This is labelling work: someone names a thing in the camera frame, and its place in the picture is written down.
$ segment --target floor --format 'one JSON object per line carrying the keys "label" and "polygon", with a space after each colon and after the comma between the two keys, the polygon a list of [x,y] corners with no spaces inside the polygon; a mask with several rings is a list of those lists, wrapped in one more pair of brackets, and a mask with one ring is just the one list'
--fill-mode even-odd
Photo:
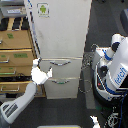
{"label": "floor", "polygon": [[[121,23],[120,12],[128,8],[128,1],[120,0],[92,0],[89,31],[86,40],[85,53],[92,51],[92,45],[108,47],[111,37],[115,33],[126,36]],[[90,77],[90,66],[81,72],[77,99],[47,100],[35,98],[19,115],[12,128],[36,128],[43,125],[79,125],[82,128],[92,128],[90,116],[98,117],[103,128],[106,119],[101,114],[100,105],[93,96]]]}

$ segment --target white robot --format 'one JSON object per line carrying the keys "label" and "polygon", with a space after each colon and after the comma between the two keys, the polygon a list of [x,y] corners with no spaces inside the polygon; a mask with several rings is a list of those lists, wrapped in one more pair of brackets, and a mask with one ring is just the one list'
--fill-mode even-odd
{"label": "white robot", "polygon": [[92,69],[95,96],[114,105],[128,90],[128,37],[114,34],[111,47],[96,48]]}
{"label": "white robot", "polygon": [[24,95],[15,99],[14,101],[5,102],[1,105],[0,128],[10,128],[10,124],[14,122],[18,115],[33,100],[36,93],[36,86],[44,84],[48,78],[52,77],[52,68],[50,68],[48,73],[40,71],[38,68],[38,63],[40,60],[41,58],[33,60],[31,70],[33,82],[27,85]]}

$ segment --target white refrigerator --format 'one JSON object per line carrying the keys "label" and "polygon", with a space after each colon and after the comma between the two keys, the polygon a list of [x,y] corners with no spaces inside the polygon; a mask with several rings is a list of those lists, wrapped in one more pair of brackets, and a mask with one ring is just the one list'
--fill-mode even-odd
{"label": "white refrigerator", "polygon": [[77,98],[92,0],[24,0],[47,99]]}

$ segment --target blue label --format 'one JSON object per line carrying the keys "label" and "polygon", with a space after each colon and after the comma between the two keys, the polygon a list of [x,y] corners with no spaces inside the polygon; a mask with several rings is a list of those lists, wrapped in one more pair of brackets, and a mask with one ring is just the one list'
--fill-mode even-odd
{"label": "blue label", "polygon": [[120,72],[117,74],[117,78],[114,79],[118,85],[120,85],[120,83],[124,79],[126,72],[127,71],[124,68],[120,68]]}

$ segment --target drawer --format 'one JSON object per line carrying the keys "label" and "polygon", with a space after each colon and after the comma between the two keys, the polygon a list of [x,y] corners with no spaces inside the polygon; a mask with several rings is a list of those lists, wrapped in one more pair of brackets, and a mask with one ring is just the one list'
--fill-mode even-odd
{"label": "drawer", "polygon": [[82,58],[56,59],[46,61],[43,59],[43,61],[40,63],[41,70],[44,72],[47,72],[50,66],[52,66],[53,69],[52,78],[79,77],[82,66]]}
{"label": "drawer", "polygon": [[0,7],[4,17],[25,17],[24,6],[3,6]]}
{"label": "drawer", "polygon": [[24,93],[30,82],[0,82],[0,93]]}
{"label": "drawer", "polygon": [[0,66],[26,66],[33,64],[31,49],[0,50]]}
{"label": "drawer", "polygon": [[0,77],[31,76],[32,66],[0,67]]}
{"label": "drawer", "polygon": [[49,79],[45,82],[47,99],[77,98],[79,79]]}
{"label": "drawer", "polygon": [[31,48],[27,30],[0,31],[0,49]]}

